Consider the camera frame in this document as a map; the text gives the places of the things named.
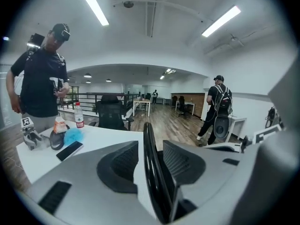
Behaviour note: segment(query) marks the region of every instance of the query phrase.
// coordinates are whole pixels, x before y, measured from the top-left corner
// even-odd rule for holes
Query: plastic bottle
[[[84,127],[83,111],[81,110],[79,102],[76,102],[76,108],[75,108],[74,116],[75,116],[75,122],[76,122],[77,128]]]

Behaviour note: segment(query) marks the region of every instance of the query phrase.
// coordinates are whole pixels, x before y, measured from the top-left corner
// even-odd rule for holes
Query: black t-shirt
[[[21,103],[24,112],[34,117],[52,117],[57,112],[57,97],[53,93],[50,77],[67,81],[66,65],[61,62],[57,53],[49,53],[39,49],[27,60],[27,52],[23,53],[11,67],[14,76],[24,70],[21,91]]]
[[[226,86],[224,84],[220,84],[219,85],[222,89],[222,91],[225,91]],[[209,91],[208,91],[208,96],[212,96],[212,103],[210,106],[210,110],[208,111],[210,114],[214,114],[215,113],[215,101],[216,101],[216,97],[217,97],[217,93],[218,93],[218,89],[215,86],[210,87]]]

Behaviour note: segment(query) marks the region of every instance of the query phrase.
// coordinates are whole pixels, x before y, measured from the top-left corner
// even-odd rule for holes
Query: ceiling
[[[185,44],[213,56],[249,41],[286,29],[270,0],[97,0],[109,26],[102,27],[85,0],[31,0],[12,25],[8,50],[24,51],[30,35],[47,34],[55,23],[67,23],[71,38],[61,50],[68,57],[89,54],[147,36]],[[201,33],[230,7],[241,13],[209,37]]]
[[[171,82],[193,74],[185,70],[176,70],[175,73],[167,74],[163,80],[160,80],[161,75],[167,69],[168,67],[146,66],[143,64],[110,64],[72,71],[68,73],[68,77],[70,83],[85,83],[87,80],[92,81],[92,83],[105,83],[106,79],[109,78],[113,83],[151,85],[147,83],[155,81]],[[92,78],[83,77],[86,73],[90,73]]]

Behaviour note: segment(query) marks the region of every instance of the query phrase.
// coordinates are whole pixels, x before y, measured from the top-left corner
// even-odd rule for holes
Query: person
[[[152,94],[152,96],[153,96],[152,104],[156,104],[156,98],[158,97],[158,93],[156,92],[156,90],[154,91],[154,93]]]
[[[6,87],[12,109],[23,118],[30,117],[38,133],[54,126],[58,114],[57,98],[69,92],[66,63],[56,51],[68,40],[70,29],[56,24],[49,31],[45,45],[29,56],[23,53],[12,65],[6,77]],[[24,71],[20,97],[14,88],[15,77]],[[50,77],[63,80],[63,86],[54,92]]]
[[[226,87],[223,84],[224,77],[221,75],[218,75],[214,78],[214,80],[215,80],[215,84],[219,85],[221,87],[222,91],[225,91]],[[210,128],[211,125],[214,126],[215,119],[217,117],[217,112],[215,111],[215,101],[216,101],[217,93],[218,93],[218,89],[216,86],[212,86],[208,91],[206,102],[210,105],[210,109],[207,112],[205,122],[204,122],[200,132],[198,133],[198,136],[197,136],[198,141],[200,141],[202,139],[203,135],[207,132],[207,130]],[[212,128],[212,132],[210,134],[210,137],[209,137],[206,145],[211,145],[215,141],[215,139],[216,139],[216,136],[214,134],[214,129]]]

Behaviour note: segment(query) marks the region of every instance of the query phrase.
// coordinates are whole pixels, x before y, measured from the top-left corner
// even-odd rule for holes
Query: baseball cap
[[[221,80],[224,82],[224,77],[222,75],[218,75],[214,78],[214,80]]]
[[[65,23],[56,24],[52,31],[55,33],[55,38],[63,41],[68,41],[70,38],[70,28]]]

